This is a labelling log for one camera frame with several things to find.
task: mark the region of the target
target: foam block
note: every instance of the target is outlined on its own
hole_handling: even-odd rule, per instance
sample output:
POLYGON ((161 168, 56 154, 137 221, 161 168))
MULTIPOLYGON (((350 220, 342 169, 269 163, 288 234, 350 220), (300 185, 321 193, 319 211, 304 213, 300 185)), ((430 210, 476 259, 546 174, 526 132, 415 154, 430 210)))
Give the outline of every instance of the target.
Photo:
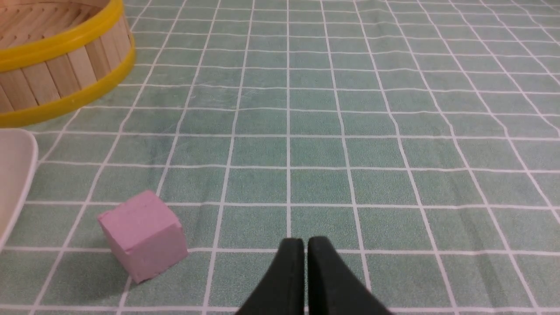
POLYGON ((188 255, 179 219, 151 191, 103 212, 97 220, 111 251, 136 283, 159 275, 188 255))

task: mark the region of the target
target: white plastic container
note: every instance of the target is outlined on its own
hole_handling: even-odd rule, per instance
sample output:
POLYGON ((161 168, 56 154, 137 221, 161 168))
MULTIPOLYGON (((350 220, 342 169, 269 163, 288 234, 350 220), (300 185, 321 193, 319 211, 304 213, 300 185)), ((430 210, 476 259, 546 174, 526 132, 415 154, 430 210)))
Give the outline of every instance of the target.
POLYGON ((23 129, 0 129, 0 251, 4 247, 31 187, 39 148, 23 129))

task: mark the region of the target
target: yellow rim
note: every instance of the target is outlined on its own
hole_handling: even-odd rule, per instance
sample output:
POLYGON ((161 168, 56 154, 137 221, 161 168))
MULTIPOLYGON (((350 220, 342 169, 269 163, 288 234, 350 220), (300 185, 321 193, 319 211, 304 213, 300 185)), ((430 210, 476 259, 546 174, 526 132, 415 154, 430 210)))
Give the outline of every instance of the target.
POLYGON ((123 60, 117 69, 99 80, 97 83, 51 103, 34 108, 18 110, 16 112, 0 114, 0 128, 17 128, 47 121, 49 119, 70 113, 107 94, 119 85, 119 83, 127 77, 128 73, 130 73, 134 67, 136 53, 134 48, 134 38, 132 36, 130 37, 130 43, 130 52, 125 60, 123 60))
POLYGON ((98 14, 73 29, 32 43, 0 50, 0 72, 27 67, 83 47, 108 32, 123 13, 122 0, 110 0, 98 14))

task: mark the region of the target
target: grid pattern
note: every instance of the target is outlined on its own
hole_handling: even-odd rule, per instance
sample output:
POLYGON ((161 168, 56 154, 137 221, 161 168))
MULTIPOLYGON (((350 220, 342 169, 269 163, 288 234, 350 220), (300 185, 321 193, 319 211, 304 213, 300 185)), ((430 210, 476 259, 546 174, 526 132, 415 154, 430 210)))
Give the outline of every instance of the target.
POLYGON ((29 128, 0 313, 232 313, 313 235, 395 313, 560 313, 560 3, 125 4, 132 74, 29 128), (145 189, 192 254, 137 286, 95 218, 145 189))

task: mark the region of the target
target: wooden basket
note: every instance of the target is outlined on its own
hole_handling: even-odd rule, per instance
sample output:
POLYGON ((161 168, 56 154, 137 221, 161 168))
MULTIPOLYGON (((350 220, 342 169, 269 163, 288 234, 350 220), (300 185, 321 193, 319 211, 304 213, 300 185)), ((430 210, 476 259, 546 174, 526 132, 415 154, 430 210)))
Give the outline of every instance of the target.
POLYGON ((0 0, 0 127, 94 101, 134 59, 122 0, 0 0))

